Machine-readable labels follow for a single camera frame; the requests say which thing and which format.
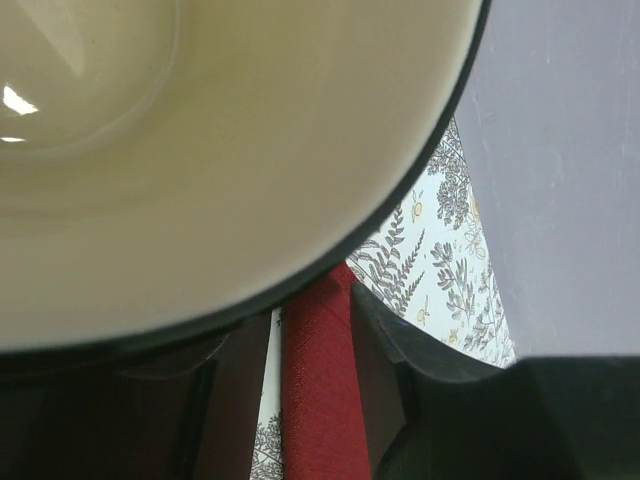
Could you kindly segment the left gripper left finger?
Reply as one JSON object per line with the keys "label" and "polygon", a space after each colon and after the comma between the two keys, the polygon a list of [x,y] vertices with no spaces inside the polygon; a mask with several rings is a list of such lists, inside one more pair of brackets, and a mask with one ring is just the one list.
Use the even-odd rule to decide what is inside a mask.
{"label": "left gripper left finger", "polygon": [[5,479],[246,479],[271,317],[146,358],[1,387]]}

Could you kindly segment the floral tablecloth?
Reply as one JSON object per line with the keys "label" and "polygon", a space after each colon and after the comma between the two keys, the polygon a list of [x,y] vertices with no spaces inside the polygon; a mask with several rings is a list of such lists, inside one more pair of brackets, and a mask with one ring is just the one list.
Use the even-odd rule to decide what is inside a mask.
{"label": "floral tablecloth", "polygon": [[[499,367],[514,360],[455,123],[447,126],[411,192],[344,264],[394,313],[447,346]],[[286,479],[281,405],[285,306],[271,314],[250,470],[254,479]]]}

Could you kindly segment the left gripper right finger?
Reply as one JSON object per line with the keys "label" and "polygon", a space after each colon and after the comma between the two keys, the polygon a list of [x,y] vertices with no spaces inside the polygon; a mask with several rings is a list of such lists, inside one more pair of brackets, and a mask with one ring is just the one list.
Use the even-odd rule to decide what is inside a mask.
{"label": "left gripper right finger", "polygon": [[350,320],[376,479],[635,479],[639,360],[498,368],[404,321],[364,285]]}

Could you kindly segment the dark red cloth napkin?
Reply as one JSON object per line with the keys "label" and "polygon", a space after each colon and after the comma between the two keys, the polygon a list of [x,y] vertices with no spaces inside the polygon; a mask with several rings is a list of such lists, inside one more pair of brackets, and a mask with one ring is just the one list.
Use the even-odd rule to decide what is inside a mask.
{"label": "dark red cloth napkin", "polygon": [[284,307],[282,448],[286,479],[370,479],[344,263]]}

